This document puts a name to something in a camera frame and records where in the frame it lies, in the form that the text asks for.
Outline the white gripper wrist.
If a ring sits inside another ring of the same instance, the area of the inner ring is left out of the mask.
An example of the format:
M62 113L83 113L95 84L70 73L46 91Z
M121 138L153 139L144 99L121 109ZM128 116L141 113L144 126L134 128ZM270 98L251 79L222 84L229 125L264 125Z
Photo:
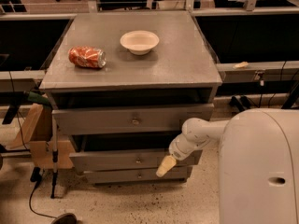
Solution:
M163 158L159 165L156 175L163 177L168 171L170 171L177 161L183 161L188 158L195 150L199 149L199 143L188 140L184 134L179 134L169 146L169 153Z

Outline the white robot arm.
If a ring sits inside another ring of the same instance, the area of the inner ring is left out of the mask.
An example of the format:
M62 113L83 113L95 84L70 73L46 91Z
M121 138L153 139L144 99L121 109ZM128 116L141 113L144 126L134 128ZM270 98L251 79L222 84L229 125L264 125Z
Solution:
M213 140L220 224L299 224L299 111L257 108L229 120L187 119L156 175Z

